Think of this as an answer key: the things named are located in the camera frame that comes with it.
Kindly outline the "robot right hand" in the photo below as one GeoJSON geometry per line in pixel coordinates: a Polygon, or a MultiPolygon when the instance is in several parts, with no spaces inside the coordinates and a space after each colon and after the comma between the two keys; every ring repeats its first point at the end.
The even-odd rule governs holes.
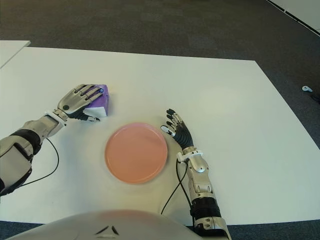
{"type": "Polygon", "coordinates": [[[160,129],[171,136],[182,150],[194,147],[192,135],[178,113],[169,108],[166,110],[166,117],[166,125],[162,125],[160,129]]]}

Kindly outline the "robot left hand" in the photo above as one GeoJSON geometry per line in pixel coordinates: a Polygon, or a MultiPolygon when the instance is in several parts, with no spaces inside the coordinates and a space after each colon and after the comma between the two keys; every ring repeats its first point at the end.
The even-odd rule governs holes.
{"type": "Polygon", "coordinates": [[[99,122],[95,116],[84,113],[84,109],[103,95],[100,88],[94,84],[80,84],[70,90],[58,103],[53,111],[55,115],[66,121],[76,119],[88,122],[99,122]]]}

